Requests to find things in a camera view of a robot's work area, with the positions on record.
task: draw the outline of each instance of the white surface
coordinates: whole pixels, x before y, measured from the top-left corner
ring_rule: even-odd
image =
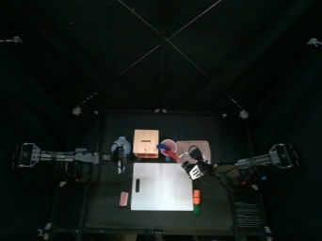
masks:
[[[192,211],[192,181],[177,163],[134,163],[130,210]]]

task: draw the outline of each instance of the dark background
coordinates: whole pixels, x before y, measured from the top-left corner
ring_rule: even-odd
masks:
[[[50,171],[12,169],[14,145],[64,151],[81,105],[82,114],[244,109],[255,154],[289,142],[300,156],[300,168],[264,185],[268,226],[276,240],[319,240],[322,46],[307,41],[322,40],[320,7],[312,0],[2,1],[0,40],[24,43],[0,42],[0,237],[32,235],[50,210]]]

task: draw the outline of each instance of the black wall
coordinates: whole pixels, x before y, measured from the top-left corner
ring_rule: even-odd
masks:
[[[56,100],[45,80],[2,46],[0,58],[0,240],[33,240],[49,217],[50,171],[13,169],[10,157],[14,146],[24,142],[36,143],[42,150],[64,150],[70,111]]]
[[[322,49],[312,47],[252,112],[256,154],[291,143],[300,167],[269,175],[264,185],[268,224],[276,240],[320,240]]]

